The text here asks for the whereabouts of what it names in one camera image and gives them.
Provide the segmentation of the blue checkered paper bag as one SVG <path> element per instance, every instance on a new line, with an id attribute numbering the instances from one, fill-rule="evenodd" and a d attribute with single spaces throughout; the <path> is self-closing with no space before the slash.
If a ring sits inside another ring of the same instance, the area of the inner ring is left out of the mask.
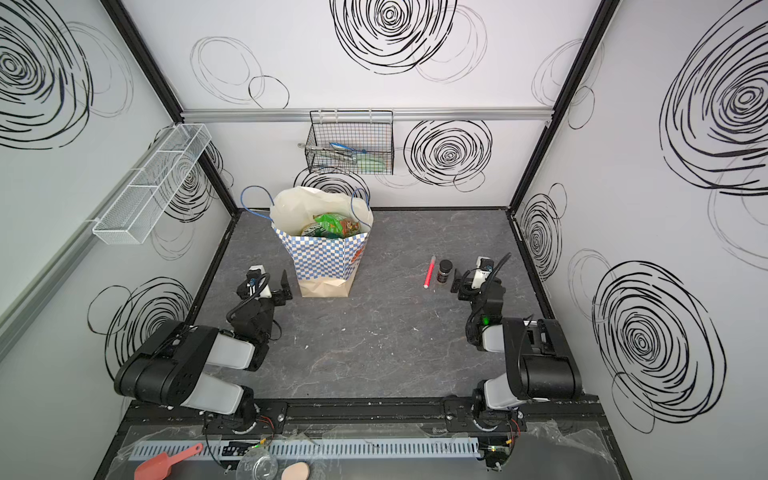
<path id="1" fill-rule="evenodd" d="M 269 197 L 267 212 L 245 211 L 266 219 L 291 257 L 301 295 L 341 298 L 350 294 L 374 224 L 370 195 L 363 188 L 352 194 L 329 193 L 312 187 L 292 187 Z M 361 232 L 345 239 L 303 237 L 313 217 L 339 213 L 360 223 Z"/>

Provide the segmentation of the green red snack bag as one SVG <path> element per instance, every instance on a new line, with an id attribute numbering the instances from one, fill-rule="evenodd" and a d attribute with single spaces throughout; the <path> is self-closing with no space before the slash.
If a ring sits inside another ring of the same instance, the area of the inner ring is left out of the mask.
<path id="1" fill-rule="evenodd" d="M 339 213 L 315 215 L 300 235 L 312 238 L 345 239 L 361 232 L 360 223 L 351 217 Z"/>

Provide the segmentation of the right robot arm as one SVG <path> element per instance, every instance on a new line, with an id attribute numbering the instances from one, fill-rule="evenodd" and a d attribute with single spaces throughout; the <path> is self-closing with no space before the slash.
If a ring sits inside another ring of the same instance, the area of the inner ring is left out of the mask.
<path id="1" fill-rule="evenodd" d="M 477 418 L 525 404 L 582 396 L 581 374 L 558 321 L 505 316 L 506 289 L 489 270 L 455 272 L 451 292 L 470 304 L 467 342 L 479 351 L 504 357 L 504 373 L 480 381 L 474 390 Z"/>

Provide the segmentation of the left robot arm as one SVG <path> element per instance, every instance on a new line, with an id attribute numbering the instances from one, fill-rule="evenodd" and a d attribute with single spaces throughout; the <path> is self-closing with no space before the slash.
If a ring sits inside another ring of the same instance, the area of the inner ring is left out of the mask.
<path id="1" fill-rule="evenodd" d="M 259 421 L 253 389 L 207 374 L 207 366 L 257 371 L 274 339 L 275 309 L 293 299 L 286 271 L 277 289 L 271 275 L 256 265 L 246 272 L 236 293 L 239 302 L 226 315 L 230 326 L 172 321 L 161 326 L 118 369 L 117 394 L 165 407 L 185 407 L 218 415 L 247 431 Z"/>

